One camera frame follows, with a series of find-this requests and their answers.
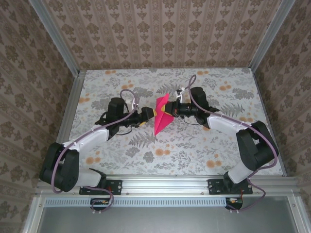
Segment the beige patterned wallpaper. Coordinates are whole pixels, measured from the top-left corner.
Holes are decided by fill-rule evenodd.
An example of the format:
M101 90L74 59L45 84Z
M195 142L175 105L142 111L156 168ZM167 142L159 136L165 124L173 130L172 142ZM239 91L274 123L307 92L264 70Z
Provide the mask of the beige patterned wallpaper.
M256 78L289 175L311 216L311 1L296 0Z
M246 67L281 0L44 0L80 69Z
M27 0L0 1L0 232L19 232L73 77Z

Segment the floral tablecloth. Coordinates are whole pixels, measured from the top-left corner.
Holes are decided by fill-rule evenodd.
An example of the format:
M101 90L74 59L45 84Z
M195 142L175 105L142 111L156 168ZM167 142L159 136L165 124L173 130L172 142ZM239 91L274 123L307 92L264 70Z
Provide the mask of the floral tablecloth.
M156 99L166 93L174 101L174 91L187 86L193 74L197 75L193 86L203 87L210 106L243 121L267 123L248 68L88 70L70 139L92 127L122 89L133 90L140 98L140 107L155 108ZM193 118L186 118L186 122L196 123ZM80 158L80 166L106 174L216 175L232 168L239 157L236 138L179 118L155 136L152 119L130 134L116 135L94 148ZM259 174L282 174L280 164Z

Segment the pink paper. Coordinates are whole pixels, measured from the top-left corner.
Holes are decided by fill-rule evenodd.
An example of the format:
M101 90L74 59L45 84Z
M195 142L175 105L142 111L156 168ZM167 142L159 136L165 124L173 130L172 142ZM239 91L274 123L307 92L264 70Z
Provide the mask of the pink paper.
M167 104L169 97L169 94L166 94L165 96L156 99L155 135L161 132L174 120L173 116L166 114L161 110L163 105Z

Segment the vented metal panel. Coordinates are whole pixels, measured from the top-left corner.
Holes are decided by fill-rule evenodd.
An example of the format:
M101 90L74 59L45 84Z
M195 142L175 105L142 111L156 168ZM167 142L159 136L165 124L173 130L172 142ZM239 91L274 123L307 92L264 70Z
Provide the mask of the vented metal panel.
M91 198L47 198L44 207L89 207ZM225 198L115 198L114 207L226 206Z

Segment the gray leaf pattern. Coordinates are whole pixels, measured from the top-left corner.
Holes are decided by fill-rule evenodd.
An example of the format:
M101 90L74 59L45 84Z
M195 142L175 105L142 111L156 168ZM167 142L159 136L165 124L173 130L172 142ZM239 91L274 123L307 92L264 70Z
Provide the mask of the gray leaf pattern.
M197 75L193 86L201 86L210 106L245 122L266 117L257 88L249 69L245 68L173 68L88 70L70 133L73 139L90 129L107 111L111 98L122 89L131 89L139 97L139 108L156 107L156 99L170 95L188 85L191 75ZM189 102L188 93L185 101ZM124 92L125 99L132 99ZM195 124L194 117L186 122ZM121 127L119 133L128 128ZM224 174L239 161L236 138L200 125L189 125L181 118L156 136L154 119L124 136L114 136L80 157L80 166L94 168L106 174L141 175L212 175ZM280 166L259 174L282 174Z

